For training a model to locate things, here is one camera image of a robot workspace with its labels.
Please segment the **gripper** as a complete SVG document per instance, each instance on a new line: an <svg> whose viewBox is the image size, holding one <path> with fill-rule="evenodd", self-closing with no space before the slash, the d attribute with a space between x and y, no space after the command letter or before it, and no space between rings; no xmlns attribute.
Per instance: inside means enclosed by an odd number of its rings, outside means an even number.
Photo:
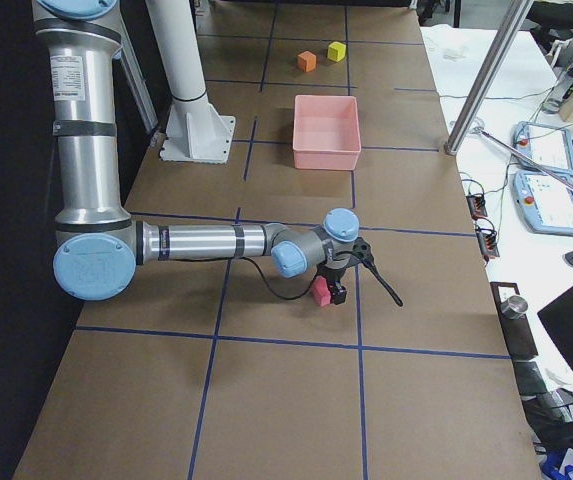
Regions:
<svg viewBox="0 0 573 480"><path fill-rule="evenodd" d="M318 275L325 279L332 304L343 304L346 301L347 289L342 285L342 278L347 267L348 261L333 261L318 265Z"/></svg>

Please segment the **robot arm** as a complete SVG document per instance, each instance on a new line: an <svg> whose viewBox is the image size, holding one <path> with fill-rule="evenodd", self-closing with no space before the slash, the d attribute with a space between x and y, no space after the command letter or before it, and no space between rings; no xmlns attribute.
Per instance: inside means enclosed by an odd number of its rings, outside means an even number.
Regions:
<svg viewBox="0 0 573 480"><path fill-rule="evenodd" d="M292 278L312 271L330 300L345 300L345 271L369 251L357 216L330 211L320 225L298 232L266 225L151 225L134 220L120 197L114 58L124 29L115 1L36 1L36 35L50 54L64 206L56 218L55 278L67 293L98 301L121 293L137 266L152 260L209 262L272 258Z"/></svg>

